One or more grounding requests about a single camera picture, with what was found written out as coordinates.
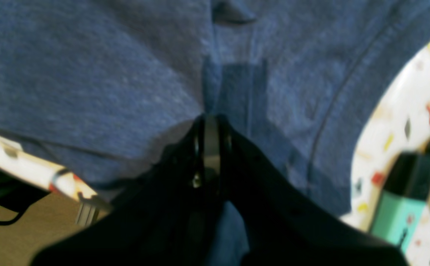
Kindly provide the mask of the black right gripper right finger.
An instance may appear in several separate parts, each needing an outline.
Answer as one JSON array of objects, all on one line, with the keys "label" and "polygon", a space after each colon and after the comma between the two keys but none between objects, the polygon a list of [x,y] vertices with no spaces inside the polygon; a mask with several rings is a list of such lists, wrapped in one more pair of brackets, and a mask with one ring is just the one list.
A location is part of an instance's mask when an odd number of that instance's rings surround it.
[{"label": "black right gripper right finger", "polygon": [[217,197],[230,201],[254,240],[242,266],[406,266],[398,248],[354,229],[298,192],[256,145],[216,116]]}]

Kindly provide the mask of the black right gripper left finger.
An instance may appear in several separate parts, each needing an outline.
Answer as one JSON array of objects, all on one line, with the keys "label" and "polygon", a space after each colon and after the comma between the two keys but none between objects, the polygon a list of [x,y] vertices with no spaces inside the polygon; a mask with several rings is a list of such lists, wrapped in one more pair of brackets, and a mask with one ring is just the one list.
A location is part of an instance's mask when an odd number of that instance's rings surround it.
[{"label": "black right gripper left finger", "polygon": [[32,266],[201,266],[206,214],[201,174],[209,116],[200,116],[147,174],[96,224],[48,246]]}]

